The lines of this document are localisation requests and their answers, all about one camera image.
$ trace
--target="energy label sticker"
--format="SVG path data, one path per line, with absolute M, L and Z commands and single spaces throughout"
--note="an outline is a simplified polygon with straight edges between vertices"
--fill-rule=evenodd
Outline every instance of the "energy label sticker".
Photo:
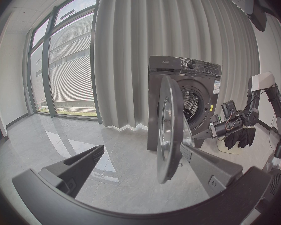
M 220 91 L 220 81 L 214 81 L 213 94 L 218 94 Z

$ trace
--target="gray tile floor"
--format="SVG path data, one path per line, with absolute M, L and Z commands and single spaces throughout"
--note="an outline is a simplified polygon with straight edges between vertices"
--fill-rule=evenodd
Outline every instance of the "gray tile floor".
M 0 188 L 19 213 L 31 224 L 39 222 L 18 196 L 11 178 L 33 168 L 59 162 L 96 145 L 105 154 L 83 185 L 76 199 L 94 207 L 125 213 L 158 213 L 185 208 L 208 198 L 191 167 L 182 159 L 172 180 L 160 185 L 156 178 L 156 152 L 146 150 L 147 131 L 121 132 L 97 122 L 50 118 L 34 114 L 8 129 L 9 140 L 0 141 Z M 270 136 L 274 148 L 277 138 Z M 262 169 L 273 151 L 269 134 L 256 125 L 251 147 L 239 155 L 220 152 L 215 139 L 206 139 L 202 150 L 238 163 L 246 172 Z M 254 211 L 244 224 L 258 216 Z

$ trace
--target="washing machine drum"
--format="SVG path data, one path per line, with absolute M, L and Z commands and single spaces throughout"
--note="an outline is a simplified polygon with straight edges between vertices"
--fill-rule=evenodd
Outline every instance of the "washing machine drum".
M 191 90 L 182 90 L 182 97 L 184 115 L 187 122 L 190 122 L 199 111 L 199 99 L 198 96 Z

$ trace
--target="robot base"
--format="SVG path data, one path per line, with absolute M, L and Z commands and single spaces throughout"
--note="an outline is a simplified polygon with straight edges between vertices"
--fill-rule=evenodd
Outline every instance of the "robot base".
M 275 157 L 274 153 L 275 152 L 273 152 L 269 156 L 268 160 L 266 161 L 266 164 L 264 165 L 264 167 L 262 169 L 266 173 L 268 173 L 268 172 L 270 172 L 274 169 L 280 169 L 281 170 L 281 158 Z

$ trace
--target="window frame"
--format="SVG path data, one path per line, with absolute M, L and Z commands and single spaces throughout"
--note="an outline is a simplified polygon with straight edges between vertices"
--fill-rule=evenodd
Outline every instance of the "window frame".
M 59 10 L 72 1 L 74 1 L 74 0 L 66 0 L 65 2 L 61 3 L 59 6 L 55 6 L 52 9 L 51 13 L 48 16 L 46 16 L 40 22 L 40 24 L 38 24 L 38 26 L 36 26 L 32 31 L 32 35 L 31 35 L 31 38 L 30 38 L 29 50 L 28 50 L 28 62 L 27 62 L 27 67 L 28 67 L 27 71 L 29 71 L 27 73 L 27 79 L 30 82 L 30 86 L 28 86 L 28 90 L 29 90 L 29 94 L 32 94 L 32 97 L 30 98 L 30 101 L 31 101 L 31 105 L 33 107 L 34 113 L 50 115 L 51 117 L 58 116 L 58 117 L 64 117 L 64 118 L 74 118 L 74 119 L 98 121 L 99 123 L 102 123 L 101 116 L 100 116 L 100 113 L 99 113 L 99 108 L 98 108 L 97 95 L 94 96 L 94 99 L 96 99 L 96 101 L 94 101 L 94 103 L 95 103 L 95 107 L 96 107 L 97 117 L 58 114 L 57 111 L 56 111 L 56 107 L 54 105 L 54 101 L 53 101 L 52 89 L 51 89 L 50 78 L 49 78 L 49 76 L 50 76 L 50 74 L 49 74 L 49 47 L 50 47 L 51 36 L 52 36 L 52 34 L 56 33 L 58 30 L 62 29 L 66 25 L 70 24 L 71 22 L 73 22 L 73 21 L 75 21 L 75 20 L 77 20 L 77 19 L 79 19 L 79 18 L 81 18 L 81 17 L 83 17 L 87 14 L 94 13 L 94 15 L 95 15 L 96 14 L 95 9 L 98 9 L 98 0 L 96 0 L 95 5 L 92 5 L 92 6 L 89 6 L 87 8 L 84 8 L 84 9 L 80 10 L 79 12 L 77 12 L 74 15 L 66 18 L 65 20 L 63 20 L 62 22 L 60 22 L 59 24 L 57 24 L 55 26 L 55 22 L 56 22 L 57 14 L 58 14 Z M 35 32 L 47 20 L 49 20 L 49 21 L 48 21 L 48 24 L 47 24 L 47 27 L 46 27 L 45 35 L 32 47 Z M 32 92 L 32 84 L 31 84 L 31 75 L 32 75 L 31 74 L 31 55 L 42 43 L 43 43 L 43 53 L 42 53 L 42 58 L 41 58 L 42 59 L 42 74 L 41 75 L 42 75 L 42 79 L 43 79 L 44 92 L 45 92 L 46 103 L 48 105 L 49 113 L 39 112 L 39 111 L 36 110 L 36 106 L 35 106 L 35 102 L 34 102 L 34 95 L 33 95 L 33 92 Z

